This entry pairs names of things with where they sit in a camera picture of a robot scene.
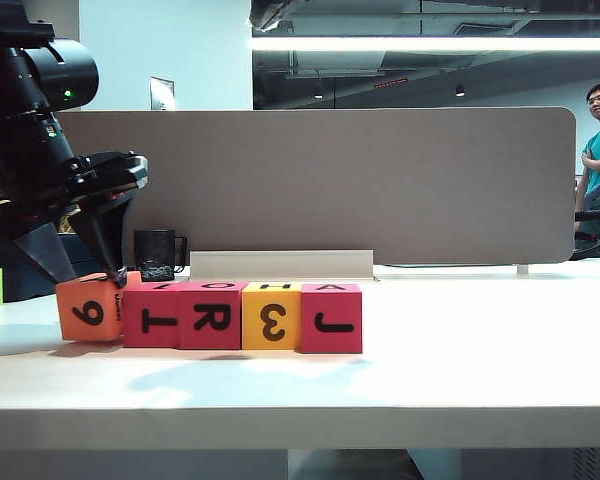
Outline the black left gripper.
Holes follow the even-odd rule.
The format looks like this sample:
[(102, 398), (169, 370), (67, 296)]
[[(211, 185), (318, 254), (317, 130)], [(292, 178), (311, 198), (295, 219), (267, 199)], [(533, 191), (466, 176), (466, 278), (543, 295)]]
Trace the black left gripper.
[(64, 216), (101, 270), (119, 288), (127, 284), (124, 224), (131, 194), (131, 154), (73, 157), (39, 184), (27, 178), (0, 204), (0, 238), (15, 238), (21, 254), (49, 281), (77, 278), (54, 222)]

